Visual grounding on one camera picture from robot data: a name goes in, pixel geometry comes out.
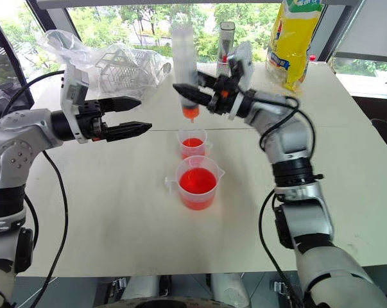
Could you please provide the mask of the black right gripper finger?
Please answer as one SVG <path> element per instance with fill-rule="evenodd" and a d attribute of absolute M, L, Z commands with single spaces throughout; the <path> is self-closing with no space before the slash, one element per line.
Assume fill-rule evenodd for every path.
<path fill-rule="evenodd" d="M 203 72 L 197 72 L 198 85 L 203 88 L 214 88 L 217 78 Z"/>
<path fill-rule="evenodd" d="M 207 106 L 212 99 L 212 96 L 201 92 L 197 87 L 185 83 L 174 83 L 173 88 L 185 99 L 189 101 Z"/>

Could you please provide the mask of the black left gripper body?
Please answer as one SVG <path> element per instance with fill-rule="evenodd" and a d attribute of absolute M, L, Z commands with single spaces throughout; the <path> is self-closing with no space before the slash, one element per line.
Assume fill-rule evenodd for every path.
<path fill-rule="evenodd" d="M 105 115 L 101 104 L 97 100 L 86 101 L 78 107 L 76 120 L 82 135 L 86 140 L 107 140 L 107 124 L 103 122 Z"/>

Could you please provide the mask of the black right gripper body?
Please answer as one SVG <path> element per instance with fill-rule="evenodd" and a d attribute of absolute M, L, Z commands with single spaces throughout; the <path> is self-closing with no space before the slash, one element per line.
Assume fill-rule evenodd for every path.
<path fill-rule="evenodd" d="M 210 88 L 214 91 L 214 94 L 211 102 L 207 105 L 207 110 L 213 114 L 223 115 L 232 110 L 239 93 L 239 78 L 221 74 L 217 79 L 214 88 Z"/>

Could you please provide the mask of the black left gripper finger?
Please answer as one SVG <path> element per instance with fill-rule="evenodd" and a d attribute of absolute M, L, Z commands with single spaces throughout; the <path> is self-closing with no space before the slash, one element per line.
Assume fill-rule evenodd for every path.
<path fill-rule="evenodd" d="M 151 123 L 131 121 L 120 123 L 117 126 L 105 127 L 105 140 L 107 142 L 120 141 L 140 136 L 152 127 Z"/>
<path fill-rule="evenodd" d="M 103 113 L 129 111 L 141 105 L 140 100 L 126 96 L 99 99 L 98 102 Z"/>

